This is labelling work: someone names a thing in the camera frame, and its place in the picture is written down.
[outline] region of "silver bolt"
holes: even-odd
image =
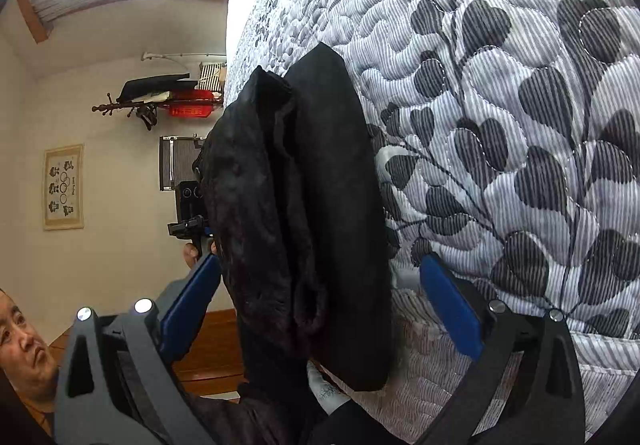
[[[507,306],[501,300],[494,299],[489,302],[489,310],[494,313],[500,314],[507,310]]]
[[[146,313],[151,309],[152,306],[153,306],[153,303],[151,302],[150,299],[140,299],[135,304],[134,308],[138,313]]]
[[[91,317],[91,308],[84,307],[78,310],[78,320],[85,321],[89,317]]]
[[[560,310],[551,310],[549,312],[549,317],[551,317],[553,322],[562,322],[564,320],[564,315],[562,315]]]

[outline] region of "striped fabric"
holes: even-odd
[[[226,67],[225,62],[203,62],[200,64],[200,82],[197,88],[222,93],[220,85],[220,70]]]
[[[487,299],[566,315],[588,437],[640,362],[633,1],[257,0],[225,103],[258,64],[283,75],[318,42],[345,60],[369,123],[394,278],[398,362],[354,398],[411,441],[464,374],[420,292],[433,250]]]

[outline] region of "curtain rod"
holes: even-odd
[[[226,58],[226,53],[165,53],[160,55],[159,53],[149,53],[145,51],[140,57],[140,60],[149,60],[149,59],[164,59],[167,57],[224,57]]]

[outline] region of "framed picture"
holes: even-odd
[[[81,229],[82,149],[50,149],[44,155],[44,229]]]

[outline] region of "ceiling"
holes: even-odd
[[[98,62],[153,53],[225,53],[227,0],[130,0],[58,19],[36,44],[16,0],[0,12],[0,34],[43,78]]]

